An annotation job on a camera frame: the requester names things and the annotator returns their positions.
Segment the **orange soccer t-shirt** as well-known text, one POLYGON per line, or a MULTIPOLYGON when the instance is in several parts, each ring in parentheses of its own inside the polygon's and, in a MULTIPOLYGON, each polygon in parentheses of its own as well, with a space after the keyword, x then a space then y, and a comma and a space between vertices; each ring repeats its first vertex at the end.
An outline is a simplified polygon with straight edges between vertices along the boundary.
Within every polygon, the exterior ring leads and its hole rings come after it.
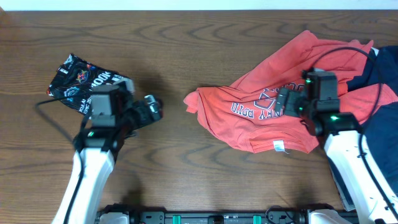
POLYGON ((332 72, 340 111, 364 123, 373 105, 397 102, 387 85, 348 88, 363 74, 372 46, 372 41, 319 39, 305 30, 229 86, 199 87, 183 102, 210 134, 234 149, 258 153, 282 146, 309 153, 318 141, 300 118, 286 115, 281 91, 300 93, 306 84, 302 72, 312 67, 332 72))

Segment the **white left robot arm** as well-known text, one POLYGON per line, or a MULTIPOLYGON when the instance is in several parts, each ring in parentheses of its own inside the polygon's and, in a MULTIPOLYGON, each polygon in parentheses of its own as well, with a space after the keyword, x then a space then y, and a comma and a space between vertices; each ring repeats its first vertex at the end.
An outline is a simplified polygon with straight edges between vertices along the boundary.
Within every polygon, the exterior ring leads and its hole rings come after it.
POLYGON ((153 95, 142 101, 134 101, 130 94, 93 95, 91 127, 82 127, 73 141, 72 174, 53 222, 94 223, 125 140, 162 117, 162 103, 153 95))

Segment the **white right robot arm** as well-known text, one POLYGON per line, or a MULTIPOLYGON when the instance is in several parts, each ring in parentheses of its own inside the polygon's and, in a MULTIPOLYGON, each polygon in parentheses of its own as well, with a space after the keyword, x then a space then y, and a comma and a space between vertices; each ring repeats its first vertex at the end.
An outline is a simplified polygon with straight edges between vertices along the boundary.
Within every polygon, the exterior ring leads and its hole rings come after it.
POLYGON ((281 88, 275 108, 302 119, 318 138, 343 179, 360 223, 397 223, 397 197, 373 159, 358 120, 340 111, 335 90, 312 95, 281 88))

